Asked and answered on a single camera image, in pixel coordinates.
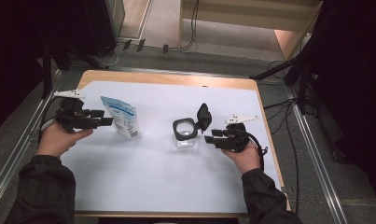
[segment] human hand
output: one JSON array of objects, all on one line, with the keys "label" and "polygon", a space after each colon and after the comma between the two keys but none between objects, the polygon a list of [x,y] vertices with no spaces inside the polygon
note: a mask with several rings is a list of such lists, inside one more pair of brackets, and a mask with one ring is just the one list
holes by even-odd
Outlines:
[{"label": "human hand", "polygon": [[59,123],[53,122],[43,132],[36,155],[48,155],[60,158],[76,141],[93,133],[92,129],[77,133],[68,133]]},{"label": "human hand", "polygon": [[234,161],[241,174],[260,168],[258,148],[251,142],[241,152],[232,152],[226,149],[222,149],[222,152]]}]

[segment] floor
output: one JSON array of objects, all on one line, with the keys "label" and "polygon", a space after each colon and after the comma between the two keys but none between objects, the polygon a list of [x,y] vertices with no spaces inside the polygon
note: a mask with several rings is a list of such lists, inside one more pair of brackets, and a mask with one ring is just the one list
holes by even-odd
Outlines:
[{"label": "floor", "polygon": [[[158,24],[165,26],[166,18],[162,15],[154,15],[160,8],[166,8],[165,5],[175,0],[153,0],[152,8],[149,10],[145,29],[142,37],[146,39],[146,48],[141,52],[136,52],[136,46],[129,49],[118,49],[118,61],[110,66],[110,70],[123,70],[126,68],[150,69],[147,72],[162,71],[184,71],[199,74],[211,74],[220,77],[239,77],[247,78],[251,75],[260,74],[269,67],[273,67],[282,61],[282,54],[276,44],[275,36],[269,30],[259,30],[259,39],[255,39],[251,49],[245,49],[249,42],[236,41],[231,44],[230,39],[238,39],[241,36],[232,34],[242,34],[243,27],[223,27],[219,24],[198,24],[197,49],[193,46],[190,51],[180,52],[171,50],[166,54],[162,53],[162,45],[175,44],[174,28],[167,32],[159,27],[151,28],[150,21],[161,20]],[[211,26],[218,27],[220,30],[211,30],[200,27]],[[238,32],[230,32],[227,35],[222,32],[225,30],[239,30]],[[189,41],[189,29],[184,30],[184,41]],[[88,65],[80,61],[74,56],[70,57],[73,67],[69,71],[62,71],[60,85],[57,87],[59,91],[72,90],[77,86],[82,73],[91,69]],[[107,56],[101,58],[103,62],[113,63],[116,60],[114,52],[110,52]],[[258,82],[258,87],[262,102],[264,105],[272,105],[283,102],[291,97],[290,90],[296,90],[298,86],[292,89],[283,84],[283,73],[269,77],[264,81]],[[19,137],[23,134],[24,128],[29,123],[30,118],[34,114],[37,106],[41,103],[40,95],[42,86],[39,85],[34,89],[21,106],[9,117],[6,123],[0,129],[0,172],[3,164],[7,161],[8,155],[13,151],[14,146],[19,141]],[[266,110],[267,118],[271,118],[278,113],[280,107]],[[280,127],[279,131],[272,135],[272,141],[278,157],[279,165],[285,181],[285,191],[292,210],[295,210],[297,203],[297,182],[295,167],[295,157],[293,156],[293,147],[288,138],[287,127],[285,126],[284,116],[285,109],[281,111],[279,116],[268,120],[271,131],[275,131]],[[371,189],[366,174],[359,170],[353,164],[340,164],[333,160],[331,153],[331,144],[326,138],[321,123],[314,116],[305,116],[310,132],[314,137],[319,155],[325,164],[329,179],[333,184],[337,195],[340,198],[341,207],[345,214],[346,221],[335,221],[329,209],[328,198],[324,194],[323,186],[319,181],[318,174],[313,165],[313,157],[307,147],[303,132],[298,123],[295,113],[288,117],[289,128],[292,132],[292,139],[297,149],[299,163],[299,217],[303,223],[376,223],[376,196]],[[19,167],[20,169],[31,156],[34,155],[36,149],[35,141],[28,144],[22,155]],[[16,194],[18,178],[15,173],[8,183],[3,196],[0,198],[0,223],[3,222],[7,215],[7,211],[13,204],[14,195]],[[98,217],[77,217],[76,223],[97,223]],[[241,218],[240,223],[247,223],[246,218]]]}]

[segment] person's right hand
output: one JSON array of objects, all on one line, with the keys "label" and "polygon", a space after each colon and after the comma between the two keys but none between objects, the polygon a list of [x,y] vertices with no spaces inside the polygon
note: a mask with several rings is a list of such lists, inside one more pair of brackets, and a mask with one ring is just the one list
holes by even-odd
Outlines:
[{"label": "person's right hand", "polygon": [[226,149],[222,149],[222,152],[234,161],[241,174],[260,168],[258,148],[253,143],[248,143],[241,152]]}]

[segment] person's left hand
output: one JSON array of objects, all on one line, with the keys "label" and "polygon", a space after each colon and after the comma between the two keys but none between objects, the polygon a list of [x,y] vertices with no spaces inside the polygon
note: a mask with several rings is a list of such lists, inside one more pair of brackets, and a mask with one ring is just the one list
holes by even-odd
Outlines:
[{"label": "person's left hand", "polygon": [[60,158],[76,141],[93,133],[92,129],[77,133],[68,133],[59,123],[54,121],[43,132],[36,155],[48,155]]}]

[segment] cable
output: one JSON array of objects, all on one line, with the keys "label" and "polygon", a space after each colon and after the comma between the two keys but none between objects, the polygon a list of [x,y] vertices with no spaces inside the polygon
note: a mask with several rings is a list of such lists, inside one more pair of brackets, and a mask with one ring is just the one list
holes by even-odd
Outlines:
[{"label": "cable", "polygon": [[248,136],[254,141],[254,143],[255,143],[255,145],[257,145],[257,147],[261,147],[259,141],[256,139],[256,137],[255,137],[253,134],[248,133],[248,132],[243,131],[243,130],[238,130],[238,129],[233,129],[232,131],[233,131],[233,132],[236,132],[236,133],[244,133],[244,134],[247,134],[247,135],[248,135]]},{"label": "cable", "polygon": [[265,109],[265,110],[266,110],[266,109],[270,109],[270,108],[272,108],[272,107],[275,107],[275,106],[278,106],[278,105],[287,104],[287,103],[291,103],[291,102],[296,101],[296,100],[298,100],[298,98],[288,99],[288,100],[285,100],[285,101],[283,101],[283,102],[281,102],[281,103],[278,103],[278,104],[274,104],[274,105],[266,105],[266,106],[263,107],[263,109]]},{"label": "cable", "polygon": [[[270,70],[270,65],[272,64],[272,63],[283,63],[284,61],[272,61],[272,62],[270,62],[270,63],[268,63],[267,64],[267,71],[269,71]],[[278,76],[276,76],[275,74],[272,74],[272,76],[273,77],[275,77],[275,78],[283,78],[283,77],[278,77]]]},{"label": "cable", "polygon": [[283,125],[283,123],[285,121],[286,129],[287,129],[287,133],[288,133],[288,137],[289,137],[290,143],[292,145],[293,154],[294,154],[294,158],[295,158],[295,168],[296,168],[296,206],[295,206],[295,213],[297,215],[298,212],[299,212],[299,191],[300,191],[299,159],[298,159],[298,152],[296,150],[296,146],[295,146],[295,143],[293,141],[292,133],[290,132],[289,122],[288,122],[288,119],[287,119],[287,117],[292,113],[293,107],[296,105],[296,102],[297,102],[297,98],[293,98],[293,99],[289,99],[289,100],[283,101],[283,102],[278,103],[278,104],[265,106],[265,109],[272,108],[272,107],[279,106],[279,105],[287,104],[287,105],[284,105],[274,116],[271,117],[271,119],[274,118],[274,117],[276,117],[286,107],[285,116],[284,116],[283,120],[281,121],[281,123],[278,126],[278,128],[274,132],[272,132],[272,134],[277,133],[280,130],[280,128],[282,127],[282,125]]},{"label": "cable", "polygon": [[299,193],[299,189],[300,189],[299,163],[298,163],[298,152],[296,150],[295,143],[293,142],[292,133],[290,132],[289,124],[288,124],[288,121],[287,121],[287,117],[289,116],[289,114],[287,113],[287,111],[289,110],[290,106],[291,105],[288,106],[288,109],[286,110],[286,113],[285,113],[285,124],[286,124],[286,129],[287,129],[287,133],[288,133],[288,136],[289,136],[290,143],[292,144],[293,154],[295,156],[295,169],[296,169],[296,204],[295,204],[295,213],[296,213],[296,215],[298,215],[298,212],[299,212],[299,195],[300,195],[300,193]]},{"label": "cable", "polygon": [[[169,51],[184,51],[185,53],[194,53],[199,48],[197,43],[194,43],[196,48],[193,51],[179,50],[178,48],[168,48]],[[161,47],[144,46],[144,49],[163,49]]]},{"label": "cable", "polygon": [[50,117],[49,119],[45,120],[45,122],[44,122],[43,124],[48,123],[48,122],[49,122],[50,120],[52,120],[52,119],[57,119],[59,116],[64,115],[64,114],[66,114],[66,112],[62,112],[62,113],[59,114],[59,115],[55,115],[55,116],[53,116],[53,117]]},{"label": "cable", "polygon": [[106,66],[112,66],[112,65],[115,65],[115,64],[118,62],[118,53],[117,53],[117,49],[118,49],[120,46],[124,46],[124,43],[121,44],[121,45],[117,45],[117,46],[115,47],[114,51],[115,51],[115,54],[116,54],[117,59],[116,59],[116,61],[115,61],[114,63],[104,63],[104,62],[102,62],[100,59],[98,59],[97,56],[95,56],[95,59],[96,59],[99,63],[101,63],[101,64],[103,64],[103,65],[106,65]]},{"label": "cable", "polygon": [[196,41],[196,22],[197,22],[197,15],[199,13],[199,0],[196,1],[196,5],[193,8],[193,13],[191,15],[191,20],[190,20],[190,29],[191,29],[191,39],[190,42],[184,46],[179,48],[170,48],[170,49],[177,49],[178,51],[186,51],[191,48],[193,43]]},{"label": "cable", "polygon": [[46,118],[46,115],[48,114],[48,111],[49,111],[49,108],[50,106],[54,103],[54,101],[56,99],[59,99],[60,97],[59,96],[56,96],[54,97],[53,99],[51,99],[45,106],[45,109],[43,110],[43,115],[42,115],[42,118],[41,118],[41,121],[39,123],[39,131],[38,131],[38,142],[40,141],[40,138],[41,138],[41,135],[42,135],[42,126],[45,124],[45,118]]}]

